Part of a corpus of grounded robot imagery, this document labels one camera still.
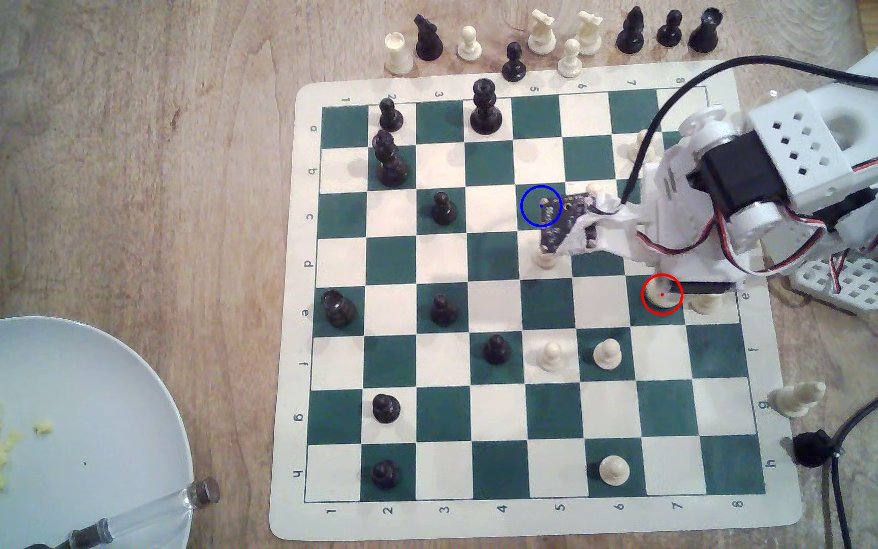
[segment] white pawn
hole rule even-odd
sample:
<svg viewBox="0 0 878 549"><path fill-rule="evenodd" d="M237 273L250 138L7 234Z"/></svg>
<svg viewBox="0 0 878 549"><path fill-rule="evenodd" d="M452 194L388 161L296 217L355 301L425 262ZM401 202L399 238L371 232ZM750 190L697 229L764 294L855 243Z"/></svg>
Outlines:
<svg viewBox="0 0 878 549"><path fill-rule="evenodd" d="M578 17L581 19L581 28L578 29L576 37L581 46L580 55L593 56L602 47L602 33L598 30L602 24L602 18L585 10L581 10Z"/></svg>
<svg viewBox="0 0 878 549"><path fill-rule="evenodd" d="M412 70L412 52L405 47L405 36L401 32L389 32L384 35L384 47L388 55L384 60L384 68L395 76L408 74Z"/></svg>
<svg viewBox="0 0 878 549"><path fill-rule="evenodd" d="M462 42L459 42L459 47L456 50L459 58L470 60L470 62L479 59L483 55L483 48L476 41L476 29L467 25L462 28L460 34L462 35Z"/></svg>
<svg viewBox="0 0 878 549"><path fill-rule="evenodd" d="M554 51L557 38L554 37L554 18L543 13L541 10L530 12L530 36L527 38L527 47L538 55L547 55Z"/></svg>
<svg viewBox="0 0 878 549"><path fill-rule="evenodd" d="M625 484L628 480L628 462L618 455L610 455L598 464L598 476L610 486Z"/></svg>
<svg viewBox="0 0 878 549"><path fill-rule="evenodd" d="M558 72L565 78L574 78L581 72L581 59L578 58L578 40L569 38L564 43L564 56L558 61Z"/></svg>
<svg viewBox="0 0 878 549"><path fill-rule="evenodd" d="M621 345L614 339L606 339L595 346L592 357L598 364L598 368L615 369L621 363Z"/></svg>
<svg viewBox="0 0 878 549"><path fill-rule="evenodd" d="M788 418L807 414L824 395L825 384L821 381L804 381L797 385L775 389L771 393L774 409Z"/></svg>

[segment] blue circle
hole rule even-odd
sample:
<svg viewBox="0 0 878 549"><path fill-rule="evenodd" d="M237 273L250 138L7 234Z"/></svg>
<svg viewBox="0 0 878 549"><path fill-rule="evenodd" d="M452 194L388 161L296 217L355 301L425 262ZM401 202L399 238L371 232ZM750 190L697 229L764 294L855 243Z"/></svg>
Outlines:
<svg viewBox="0 0 878 549"><path fill-rule="evenodd" d="M554 225L554 223L558 220L558 218L560 216L554 216L554 221L540 224L540 223L534 223L533 221L527 219L527 213L524 212L524 199L527 198L527 195L530 194L531 191L533 191L534 189L537 189L537 188L547 189L547 190L551 191L552 193L554 193L554 195L558 197L558 207L559 208L561 207L561 202L562 202L561 194L559 194L557 191L555 191L554 187L549 187L547 185L534 185L533 187L531 187L530 189L527 190L527 193L524 193L524 195L520 197L520 206L519 206L520 207L520 215L524 216L524 221L526 221L527 223L530 223L534 227L550 227L550 226Z"/></svg>

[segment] black cord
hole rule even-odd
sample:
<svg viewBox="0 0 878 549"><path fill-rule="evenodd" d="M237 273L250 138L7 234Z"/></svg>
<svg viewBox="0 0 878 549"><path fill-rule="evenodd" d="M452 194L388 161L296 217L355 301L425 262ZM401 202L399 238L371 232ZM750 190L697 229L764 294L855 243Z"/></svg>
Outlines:
<svg viewBox="0 0 878 549"><path fill-rule="evenodd" d="M652 123L649 124L649 129L646 130L646 137L642 140L642 143L639 144L639 155L635 157L635 163L632 164L632 173L629 174L628 181L625 182L625 189L622 190L622 204L628 202L628 197L632 194L632 191L635 190L635 187L639 181L639 172L642 171L642 165L646 158L646 150L649 150L649 145L650 143L652 143L652 136L655 135L655 130L659 128L660 123L663 122L663 118L665 117L666 112L668 112L669 109L672 108L672 106L676 105L676 102L678 102L680 98L686 95L689 90L696 88L697 85L700 84L703 80L706 80L707 78L713 76L718 72L723 72L727 69L733 69L734 67L741 67L745 65L775 65L787 69L796 69L801 70L802 72L817 74L818 76L824 76L826 78L833 78L846 84L854 84L857 86L872 86L874 88L878 88L878 78L875 78L873 76L852 74L851 72L845 72L842 70L820 67L818 65L812 65L810 63L805 63L802 60L788 57L741 56L728 59L719 65L715 65L710 69L702 71L700 74L694 76L693 79L691 79L689 82L680 86L680 89L676 90L676 93L674 93L672 96L669 97L668 100L666 100L666 103L652 118Z"/></svg>

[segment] wooden table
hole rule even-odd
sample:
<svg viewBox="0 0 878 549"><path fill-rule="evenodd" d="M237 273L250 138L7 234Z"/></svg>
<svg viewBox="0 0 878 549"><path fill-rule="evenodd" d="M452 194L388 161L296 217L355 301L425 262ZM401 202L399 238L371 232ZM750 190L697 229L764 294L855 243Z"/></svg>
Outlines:
<svg viewBox="0 0 878 549"><path fill-rule="evenodd" d="M387 31L414 35L421 12L447 44L410 76L498 70L539 7L559 37L588 8L605 39L632 2L67 2L0 0L0 318L75 318L147 358L185 419L196 475L223 502L200 515L193 547L303 547L270 533L270 459L288 216L294 99L315 81L384 77ZM794 56L843 69L864 54L847 0L724 0L710 56ZM705 2L653 0L647 45L587 66L695 58L652 39L670 8L696 24ZM485 56L455 58L463 24ZM553 68L560 56L534 58ZM819 80L738 69L743 101ZM878 313L846 316L772 280L786 380L824 379L825 402L794 427L834 431L878 393ZM878 412L851 435L844 493L857 546L878 546ZM794 526L761 530L470 540L475 547L821 546L836 540L820 471L800 472ZM431 547L445 541L425 542ZM400 542L348 544L405 547Z"/></svg>

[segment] chess mat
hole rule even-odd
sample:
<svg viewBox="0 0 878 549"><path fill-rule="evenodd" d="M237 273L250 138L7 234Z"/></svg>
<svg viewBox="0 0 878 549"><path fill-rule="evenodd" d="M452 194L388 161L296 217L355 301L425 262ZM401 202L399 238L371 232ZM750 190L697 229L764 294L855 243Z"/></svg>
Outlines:
<svg viewBox="0 0 878 549"><path fill-rule="evenodd" d="M790 524L797 474L779 441L787 419L767 403L781 385L768 290L752 281L716 313L642 303L653 268L605 252L534 265L538 201L598 181L620 192L636 133L710 62L584 69L567 80L498 74L503 127L469 126L472 84L448 75L311 84L297 97L270 524L282 538L402 539L699 530ZM412 175L374 177L378 102ZM666 116L659 153L703 106L738 109L730 73L689 92ZM521 197L534 186L528 198ZM449 193L458 216L430 216ZM638 194L632 198L638 200ZM357 318L335 328L319 303L337 289ZM439 326L436 294L459 306ZM512 356L490 365L483 342ZM614 338L622 362L595 365ZM549 341L564 367L535 364ZM376 393L399 418L377 422ZM626 483L598 462L619 455ZM370 478L391 459L392 490Z"/></svg>

